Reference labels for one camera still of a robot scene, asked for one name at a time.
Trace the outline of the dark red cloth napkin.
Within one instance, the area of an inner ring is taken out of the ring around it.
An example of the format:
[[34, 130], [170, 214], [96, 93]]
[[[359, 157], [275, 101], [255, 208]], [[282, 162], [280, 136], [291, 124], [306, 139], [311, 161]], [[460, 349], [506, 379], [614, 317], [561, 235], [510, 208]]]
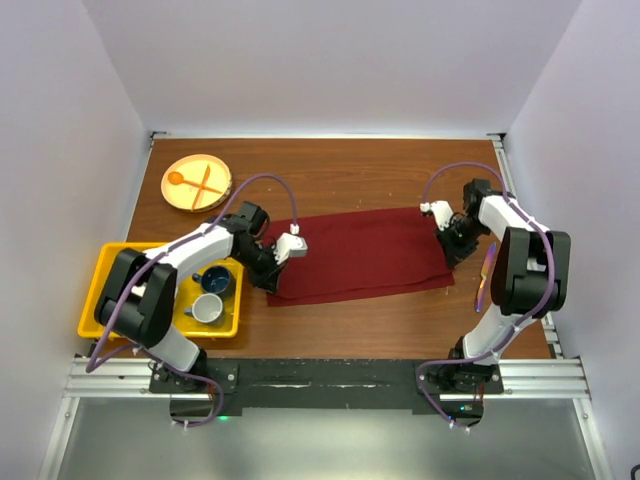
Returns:
[[303, 217], [307, 254], [289, 261], [270, 307], [314, 305], [454, 284], [433, 218], [414, 208]]

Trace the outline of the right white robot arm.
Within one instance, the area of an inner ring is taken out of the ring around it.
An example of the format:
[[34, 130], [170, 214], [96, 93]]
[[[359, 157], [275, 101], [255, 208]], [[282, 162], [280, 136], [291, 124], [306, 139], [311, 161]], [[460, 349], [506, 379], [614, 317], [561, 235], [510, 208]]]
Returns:
[[490, 277], [491, 304], [476, 327], [462, 336], [445, 360], [420, 369], [420, 380], [437, 393], [474, 392], [492, 380], [503, 352], [534, 321], [565, 303], [570, 236], [539, 224], [515, 197], [474, 179], [463, 188], [463, 212], [446, 201], [425, 203], [435, 235], [453, 268], [474, 253], [483, 235], [494, 235], [499, 248]]

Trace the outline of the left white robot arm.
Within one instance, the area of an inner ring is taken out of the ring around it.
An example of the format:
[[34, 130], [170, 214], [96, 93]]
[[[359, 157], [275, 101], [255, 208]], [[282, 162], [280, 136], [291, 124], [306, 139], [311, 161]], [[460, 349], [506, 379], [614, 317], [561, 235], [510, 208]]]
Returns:
[[248, 271], [254, 287], [275, 293], [284, 266], [294, 256], [304, 256], [307, 244], [299, 225], [292, 223], [265, 246], [268, 220], [265, 210], [245, 202], [237, 213], [223, 212], [177, 240], [117, 253], [94, 310], [104, 330], [86, 371], [106, 362], [100, 353], [114, 332], [172, 370], [173, 382], [183, 391], [200, 390], [207, 380], [207, 354], [173, 324], [178, 288], [198, 270], [231, 258]]

